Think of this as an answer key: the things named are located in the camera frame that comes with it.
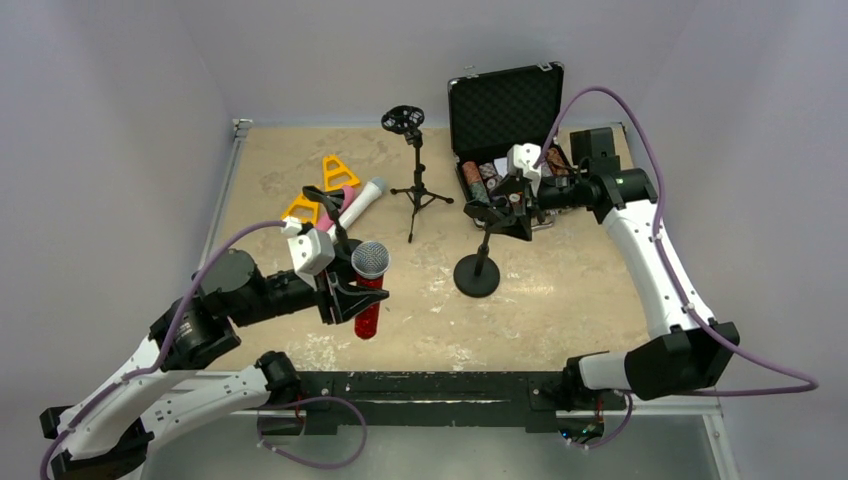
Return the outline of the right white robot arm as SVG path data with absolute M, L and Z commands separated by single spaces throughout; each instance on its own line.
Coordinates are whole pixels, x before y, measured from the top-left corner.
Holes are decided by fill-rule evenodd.
M 629 351 L 571 358 L 560 394 L 586 397 L 603 390 L 630 392 L 641 400 L 707 393 L 729 364 L 739 332 L 718 323 L 710 309 L 693 319 L 700 300 L 693 294 L 674 248 L 661 241 L 659 195 L 647 173 L 624 169 L 610 129 L 583 130 L 571 136 L 577 160 L 570 175 L 546 176 L 536 161 L 540 146 L 514 144 L 508 150 L 507 176 L 496 190 L 522 205 L 514 216 L 516 237 L 531 239 L 529 218 L 550 210 L 584 208 L 621 253 L 638 293 L 649 336 Z

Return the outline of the red glitter microphone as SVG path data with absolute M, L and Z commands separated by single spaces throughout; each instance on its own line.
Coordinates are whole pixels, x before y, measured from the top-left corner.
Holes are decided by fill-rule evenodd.
M 385 245 L 367 241 L 358 245 L 351 256 L 351 265 L 359 287 L 365 287 L 372 303 L 355 317 L 354 333 L 362 340 L 377 334 L 381 300 L 376 297 L 383 288 L 384 276 L 390 268 L 391 256 Z

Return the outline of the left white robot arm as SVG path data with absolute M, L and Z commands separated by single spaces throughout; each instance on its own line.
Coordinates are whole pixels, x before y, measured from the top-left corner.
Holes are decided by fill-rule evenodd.
M 190 393 L 170 390 L 207 368 L 241 341 L 237 329 L 310 308 L 342 324 L 386 300 L 360 282 L 333 245 L 319 249 L 311 281 L 294 271 L 262 274 L 246 251 L 224 245 L 194 274 L 188 292 L 151 326 L 130 358 L 85 400 L 51 407 L 40 417 L 51 444 L 44 479 L 121 479 L 177 437 L 229 413 L 307 403 L 290 358 L 269 351 L 243 370 Z

